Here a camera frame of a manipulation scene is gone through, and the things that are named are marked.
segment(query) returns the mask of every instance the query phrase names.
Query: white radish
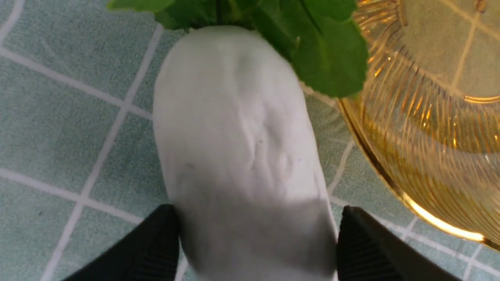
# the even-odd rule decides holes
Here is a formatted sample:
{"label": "white radish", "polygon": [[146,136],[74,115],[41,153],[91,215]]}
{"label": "white radish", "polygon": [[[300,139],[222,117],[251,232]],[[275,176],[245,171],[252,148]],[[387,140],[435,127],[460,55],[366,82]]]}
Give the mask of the white radish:
{"label": "white radish", "polygon": [[335,233],[304,94],[258,34],[205,27],[168,53],[154,135],[203,281],[331,281]]}

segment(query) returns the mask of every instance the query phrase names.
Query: glass plate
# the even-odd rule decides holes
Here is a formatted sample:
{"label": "glass plate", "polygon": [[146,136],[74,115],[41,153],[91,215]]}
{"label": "glass plate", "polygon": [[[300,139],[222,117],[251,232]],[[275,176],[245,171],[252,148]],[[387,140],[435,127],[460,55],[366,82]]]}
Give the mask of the glass plate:
{"label": "glass plate", "polygon": [[[433,1],[454,5],[450,0]],[[449,234],[500,250],[500,93],[464,93],[456,77],[426,69],[448,53],[446,46],[438,56],[422,51],[432,44],[428,38],[420,40],[426,36],[422,29],[420,37],[418,32],[408,34],[412,24],[422,24],[422,17],[433,19],[424,2],[358,2],[354,18],[370,52],[367,81],[359,96],[341,99],[338,105],[365,156],[408,208]],[[463,13],[459,16],[464,22],[481,16]],[[419,15],[420,23],[410,14]],[[445,37],[460,26],[434,28]],[[493,36],[500,37],[495,31]],[[493,82],[488,77],[480,82]]]}

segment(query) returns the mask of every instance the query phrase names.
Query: tiled floor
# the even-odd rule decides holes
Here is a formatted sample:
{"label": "tiled floor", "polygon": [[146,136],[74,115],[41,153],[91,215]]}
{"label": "tiled floor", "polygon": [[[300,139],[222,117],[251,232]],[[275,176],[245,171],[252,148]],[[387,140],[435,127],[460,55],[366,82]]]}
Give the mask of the tiled floor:
{"label": "tiled floor", "polygon": [[[476,19],[468,0],[415,1],[431,10],[410,21],[456,22],[459,55],[440,56],[462,64],[456,86],[498,92],[499,84],[476,81],[500,73],[500,2]],[[107,12],[105,3],[0,0],[1,281],[58,281],[168,201],[152,135],[152,87],[182,34],[147,14]],[[451,68],[429,67],[453,83]],[[500,254],[418,220],[375,176],[339,112],[313,96],[306,101],[337,223],[342,206],[361,206],[456,276],[500,280]],[[179,271],[196,280],[183,257]]]}

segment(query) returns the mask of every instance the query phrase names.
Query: green leaf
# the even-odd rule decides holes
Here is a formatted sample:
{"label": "green leaf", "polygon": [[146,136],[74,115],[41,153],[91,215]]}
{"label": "green leaf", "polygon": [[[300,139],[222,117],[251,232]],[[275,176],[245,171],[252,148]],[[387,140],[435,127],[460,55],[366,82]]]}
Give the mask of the green leaf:
{"label": "green leaf", "polygon": [[309,87],[331,97],[363,88],[368,47],[352,19],[357,0],[112,0],[151,11],[166,29],[235,25],[256,29]]}
{"label": "green leaf", "polygon": [[297,76],[315,91],[344,98],[363,88],[368,50],[353,20],[325,19],[319,33],[304,36],[292,59]]}
{"label": "green leaf", "polygon": [[177,30],[181,28],[177,21],[173,19],[166,10],[155,12],[154,20],[167,30]]}
{"label": "green leaf", "polygon": [[314,17],[326,17],[338,22],[348,21],[358,8],[353,0],[301,0]]}
{"label": "green leaf", "polygon": [[315,91],[347,97],[363,88],[368,47],[356,23],[312,12],[303,0],[267,0],[255,9],[253,23],[264,38]]}
{"label": "green leaf", "polygon": [[134,10],[137,12],[159,12],[176,0],[111,0],[107,4],[108,9],[112,10]]}

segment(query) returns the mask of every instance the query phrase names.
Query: grid pattern surface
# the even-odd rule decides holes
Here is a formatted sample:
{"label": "grid pattern surface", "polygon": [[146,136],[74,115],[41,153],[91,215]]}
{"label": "grid pattern surface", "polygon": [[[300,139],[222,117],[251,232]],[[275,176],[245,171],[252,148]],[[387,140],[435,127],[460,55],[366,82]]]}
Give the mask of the grid pattern surface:
{"label": "grid pattern surface", "polygon": [[[58,281],[168,201],[152,94],[182,34],[162,30],[147,14],[107,12],[106,2],[0,0],[2,281]],[[449,75],[428,67],[457,91],[498,91],[498,84],[476,81],[500,73],[500,2],[489,2],[481,16],[471,2],[421,1],[437,9],[430,16],[438,11],[465,31],[456,38],[457,56],[446,57],[456,66]],[[500,280],[499,253],[440,232],[393,197],[334,101],[313,95],[306,102],[337,224],[342,206],[363,207],[459,278]],[[196,280],[183,255],[177,280]]]}

